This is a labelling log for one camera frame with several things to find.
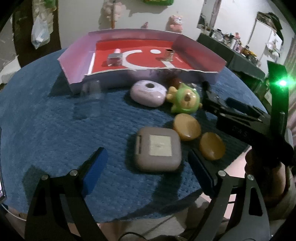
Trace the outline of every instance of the blue tablecloth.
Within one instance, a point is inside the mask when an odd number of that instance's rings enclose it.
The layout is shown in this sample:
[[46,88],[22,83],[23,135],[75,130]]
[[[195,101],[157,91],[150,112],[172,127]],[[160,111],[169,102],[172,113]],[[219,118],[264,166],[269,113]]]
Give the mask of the blue tablecloth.
[[[28,208],[39,181],[78,168],[98,147],[109,159],[86,203],[98,222],[157,218],[189,206],[201,189],[188,162],[188,150],[198,141],[182,144],[183,162],[176,173],[146,174],[133,162],[135,134],[144,126],[172,126],[170,103],[153,109],[133,102],[127,89],[108,91],[101,115],[80,115],[80,98],[72,96],[57,58],[63,50],[18,71],[0,92],[1,168],[7,192],[5,203],[21,212]],[[213,90],[264,110],[248,87],[224,68]],[[216,165],[227,167],[246,147],[215,128],[216,117],[200,110],[202,131],[224,140],[226,154]]]

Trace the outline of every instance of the white cable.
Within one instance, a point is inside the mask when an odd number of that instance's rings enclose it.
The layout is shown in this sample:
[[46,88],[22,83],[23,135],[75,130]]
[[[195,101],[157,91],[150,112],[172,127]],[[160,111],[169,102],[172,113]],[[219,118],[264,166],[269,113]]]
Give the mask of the white cable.
[[20,219],[20,220],[22,220],[22,221],[26,221],[25,219],[22,219],[22,218],[20,218],[20,217],[18,217],[18,216],[15,216],[13,213],[11,213],[10,211],[8,211],[7,209],[6,209],[6,207],[4,207],[4,205],[3,204],[1,204],[2,205],[2,207],[9,213],[9,214],[11,214],[12,216],[14,216],[15,218],[18,218],[18,219]]

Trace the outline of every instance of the orange soap bar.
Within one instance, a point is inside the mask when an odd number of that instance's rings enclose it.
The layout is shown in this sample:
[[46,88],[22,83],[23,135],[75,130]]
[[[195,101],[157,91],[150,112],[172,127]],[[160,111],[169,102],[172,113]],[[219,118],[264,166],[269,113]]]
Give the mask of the orange soap bar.
[[225,145],[216,133],[204,133],[200,139],[200,152],[207,160],[214,161],[225,154]]
[[191,141],[201,134],[201,127],[198,121],[188,114],[178,114],[174,120],[174,130],[182,141]]

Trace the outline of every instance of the green object on wall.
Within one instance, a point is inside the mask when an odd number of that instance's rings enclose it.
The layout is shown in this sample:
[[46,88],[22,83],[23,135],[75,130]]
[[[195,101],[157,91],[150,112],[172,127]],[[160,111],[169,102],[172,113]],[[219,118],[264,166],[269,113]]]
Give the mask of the green object on wall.
[[143,2],[150,5],[170,6],[174,3],[174,0],[143,0]]

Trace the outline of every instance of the green cloth covered table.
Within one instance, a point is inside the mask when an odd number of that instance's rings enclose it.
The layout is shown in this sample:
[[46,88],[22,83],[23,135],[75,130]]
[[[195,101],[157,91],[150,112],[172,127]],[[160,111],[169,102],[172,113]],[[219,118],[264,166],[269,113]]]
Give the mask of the green cloth covered table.
[[265,73],[261,69],[259,69],[243,55],[230,49],[223,43],[220,43],[219,41],[205,34],[200,34],[197,42],[201,43],[223,58],[227,62],[226,67],[231,71],[243,72],[260,80],[265,79]]

